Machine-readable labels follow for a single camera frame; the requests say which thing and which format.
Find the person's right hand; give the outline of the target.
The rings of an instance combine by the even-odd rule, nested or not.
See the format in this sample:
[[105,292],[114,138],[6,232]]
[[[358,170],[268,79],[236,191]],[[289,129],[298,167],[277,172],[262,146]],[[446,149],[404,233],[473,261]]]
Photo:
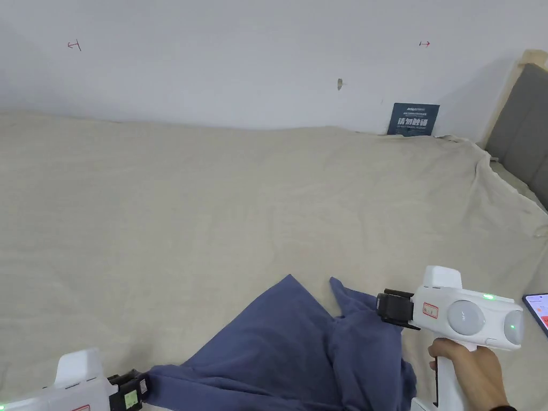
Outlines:
[[452,362],[471,410],[515,410],[508,403],[501,365],[492,350],[479,347],[470,351],[455,341],[437,338],[428,352]]

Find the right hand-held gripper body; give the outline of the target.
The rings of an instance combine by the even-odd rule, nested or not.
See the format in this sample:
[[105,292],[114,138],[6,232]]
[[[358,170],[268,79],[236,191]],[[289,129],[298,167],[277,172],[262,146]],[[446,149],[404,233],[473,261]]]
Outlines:
[[376,313],[383,322],[429,330],[469,352],[479,347],[514,351],[523,340],[523,310],[513,299],[466,290],[458,270],[437,265],[426,268],[413,293],[379,293]]

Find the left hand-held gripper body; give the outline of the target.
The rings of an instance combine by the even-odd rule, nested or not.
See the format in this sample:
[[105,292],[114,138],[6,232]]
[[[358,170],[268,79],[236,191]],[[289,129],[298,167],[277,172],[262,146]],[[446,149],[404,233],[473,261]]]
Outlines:
[[63,355],[52,386],[1,404],[1,410],[125,410],[97,348]]

